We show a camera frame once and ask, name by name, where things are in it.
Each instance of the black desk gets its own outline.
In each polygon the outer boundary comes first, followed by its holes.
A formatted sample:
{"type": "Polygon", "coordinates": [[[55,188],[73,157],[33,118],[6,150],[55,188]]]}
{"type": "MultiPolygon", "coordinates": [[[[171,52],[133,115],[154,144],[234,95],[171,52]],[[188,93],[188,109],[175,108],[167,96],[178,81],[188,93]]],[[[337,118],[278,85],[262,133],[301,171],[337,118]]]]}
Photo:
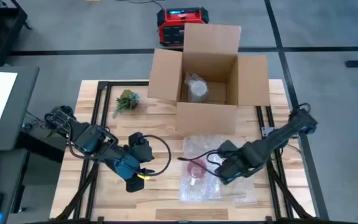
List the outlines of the black desk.
{"type": "Polygon", "coordinates": [[[22,187],[28,155],[25,149],[0,152],[0,192],[4,194],[1,223],[6,223],[10,213],[17,212],[20,202],[17,192],[22,187]]]}
{"type": "Polygon", "coordinates": [[[22,122],[38,77],[39,68],[0,67],[0,72],[17,73],[0,120],[0,151],[26,148],[53,161],[62,162],[64,155],[62,150],[21,132],[22,122]]]}

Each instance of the cardboard box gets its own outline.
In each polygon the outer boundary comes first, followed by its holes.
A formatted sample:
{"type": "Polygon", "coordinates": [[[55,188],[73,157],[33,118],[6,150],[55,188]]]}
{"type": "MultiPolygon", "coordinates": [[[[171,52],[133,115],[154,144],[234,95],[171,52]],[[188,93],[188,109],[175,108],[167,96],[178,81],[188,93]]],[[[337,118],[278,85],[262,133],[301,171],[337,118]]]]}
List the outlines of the cardboard box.
{"type": "Polygon", "coordinates": [[[263,55],[237,55],[241,27],[185,24],[183,53],[155,49],[148,97],[177,101],[177,131],[234,134],[238,106],[268,106],[269,76],[263,55]],[[187,103],[186,72],[207,81],[204,103],[187,103]]]}

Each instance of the wooden tabletop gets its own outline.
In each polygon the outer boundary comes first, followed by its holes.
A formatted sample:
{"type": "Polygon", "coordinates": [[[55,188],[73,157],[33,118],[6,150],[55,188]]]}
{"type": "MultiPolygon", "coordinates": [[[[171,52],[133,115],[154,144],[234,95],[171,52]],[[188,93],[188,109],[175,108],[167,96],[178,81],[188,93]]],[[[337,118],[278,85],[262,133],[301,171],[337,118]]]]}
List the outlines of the wooden tabletop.
{"type": "MultiPolygon", "coordinates": [[[[86,80],[81,83],[75,108],[75,116],[81,122],[91,121],[98,82],[99,80],[86,80]]],[[[98,124],[101,119],[104,94],[101,97],[98,124]]],[[[275,125],[283,126],[287,123],[289,109],[281,80],[270,80],[270,102],[275,125]]],[[[137,131],[144,134],[154,134],[166,140],[171,147],[173,158],[170,167],[162,175],[148,180],[145,183],[145,189],[135,193],[127,193],[125,182],[106,165],[101,164],[92,220],[96,220],[98,216],[104,216],[104,219],[108,221],[251,221],[265,220],[266,216],[274,217],[269,181],[265,169],[254,175],[256,203],[238,205],[228,200],[185,203],[178,200],[182,162],[176,158],[183,153],[184,136],[175,131],[175,113],[175,103],[147,98],[147,86],[112,87],[107,126],[119,138],[120,143],[126,144],[128,135],[137,131]],[[134,111],[125,112],[113,119],[112,113],[116,107],[115,100],[125,89],[139,93],[140,103],[134,111]]],[[[236,119],[236,135],[225,136],[225,139],[230,139],[236,144],[260,139],[255,107],[239,107],[236,119]]],[[[290,140],[290,144],[298,147],[296,140],[290,140]]],[[[143,167],[160,170],[167,161],[167,150],[162,143],[153,139],[150,139],[150,145],[153,148],[155,159],[143,167]]],[[[287,146],[284,149],[282,160],[289,189],[305,210],[314,215],[313,203],[300,153],[287,146]]],[[[73,157],[66,150],[50,213],[51,218],[57,216],[65,208],[77,191],[82,163],[82,160],[73,157]]],[[[285,216],[281,194],[279,197],[282,215],[285,216]]],[[[81,217],[85,215],[87,198],[88,192],[85,193],[83,199],[81,217]]]]}

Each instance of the box flap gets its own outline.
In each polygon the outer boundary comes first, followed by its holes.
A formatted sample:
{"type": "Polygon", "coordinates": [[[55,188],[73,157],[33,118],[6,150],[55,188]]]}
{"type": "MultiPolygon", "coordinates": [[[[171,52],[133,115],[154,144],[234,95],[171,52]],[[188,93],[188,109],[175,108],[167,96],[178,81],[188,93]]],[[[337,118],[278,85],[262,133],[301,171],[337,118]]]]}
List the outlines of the box flap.
{"type": "Polygon", "coordinates": [[[234,134],[237,106],[177,103],[177,131],[185,134],[234,134]]]}
{"type": "Polygon", "coordinates": [[[240,36],[240,26],[186,23],[183,52],[235,55],[240,36]]]}
{"type": "Polygon", "coordinates": [[[177,100],[181,86],[182,53],[155,49],[147,96],[163,100],[177,100]]]}
{"type": "Polygon", "coordinates": [[[238,105],[270,105],[269,71],[267,68],[266,56],[239,55],[237,58],[237,66],[239,79],[238,105]]]}

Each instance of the small potted plant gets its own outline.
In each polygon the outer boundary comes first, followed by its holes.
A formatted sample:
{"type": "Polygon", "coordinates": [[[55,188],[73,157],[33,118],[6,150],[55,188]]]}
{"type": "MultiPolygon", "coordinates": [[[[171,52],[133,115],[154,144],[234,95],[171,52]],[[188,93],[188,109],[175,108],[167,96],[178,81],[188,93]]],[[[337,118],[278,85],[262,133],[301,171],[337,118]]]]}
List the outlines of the small potted plant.
{"type": "Polygon", "coordinates": [[[130,90],[124,90],[119,98],[117,98],[117,108],[112,114],[112,118],[116,118],[119,113],[124,110],[133,110],[139,102],[139,94],[130,90]]]}

